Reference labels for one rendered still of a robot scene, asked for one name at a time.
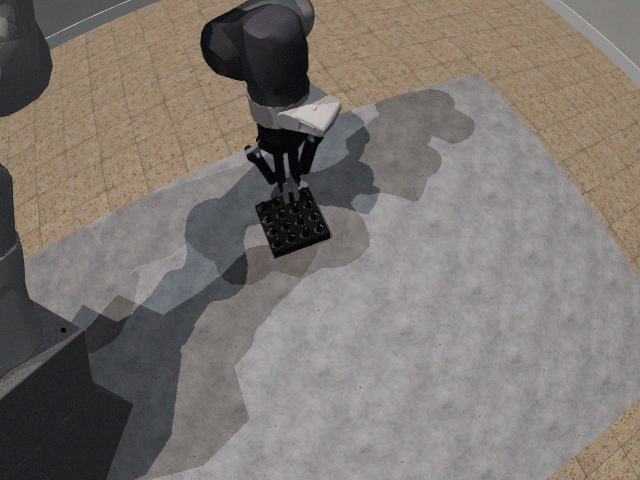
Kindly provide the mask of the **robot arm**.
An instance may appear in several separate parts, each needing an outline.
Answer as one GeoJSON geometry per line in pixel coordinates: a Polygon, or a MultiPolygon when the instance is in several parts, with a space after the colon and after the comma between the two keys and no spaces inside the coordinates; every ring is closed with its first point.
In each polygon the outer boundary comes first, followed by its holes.
{"type": "MultiPolygon", "coordinates": [[[[314,19],[310,0],[248,0],[201,32],[204,60],[216,74],[247,83],[251,116],[264,128],[323,137],[341,111],[307,76],[314,19]]],[[[0,0],[0,117],[38,99],[52,68],[33,0],[0,0]]],[[[36,351],[41,328],[25,283],[13,180],[0,164],[0,377],[36,351]]]]}

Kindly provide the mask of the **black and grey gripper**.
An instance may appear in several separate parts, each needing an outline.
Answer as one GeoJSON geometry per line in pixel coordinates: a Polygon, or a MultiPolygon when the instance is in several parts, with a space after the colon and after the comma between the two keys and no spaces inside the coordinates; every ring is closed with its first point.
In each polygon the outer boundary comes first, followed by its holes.
{"type": "Polygon", "coordinates": [[[310,172],[317,147],[320,144],[320,142],[324,139],[324,137],[317,137],[307,133],[296,132],[296,131],[287,130],[284,128],[282,129],[264,128],[263,126],[260,126],[258,123],[257,123],[257,129],[258,129],[258,136],[256,138],[256,143],[253,146],[247,145],[244,148],[248,161],[256,164],[256,166],[258,167],[258,169],[260,170],[260,172],[263,174],[263,176],[265,177],[265,179],[270,185],[273,185],[276,182],[278,182],[278,187],[280,191],[284,192],[283,199],[285,201],[285,204],[289,204],[290,202],[289,202],[288,185],[286,181],[284,161],[283,161],[284,160],[283,154],[288,153],[288,163],[289,163],[289,169],[290,169],[288,171],[289,171],[291,192],[293,193],[295,202],[299,201],[298,187],[300,186],[300,181],[301,181],[300,175],[301,174],[306,175],[310,172]],[[299,156],[298,147],[300,147],[304,141],[305,143],[302,149],[300,160],[298,161],[298,156],[299,156]],[[270,143],[275,143],[276,145],[270,144],[270,143]],[[287,144],[283,144],[283,143],[287,143],[287,144]],[[269,165],[261,155],[261,149],[273,155],[275,172],[272,172],[271,168],[269,167],[269,165]],[[294,192],[293,192],[293,188],[294,188],[294,192]]]}

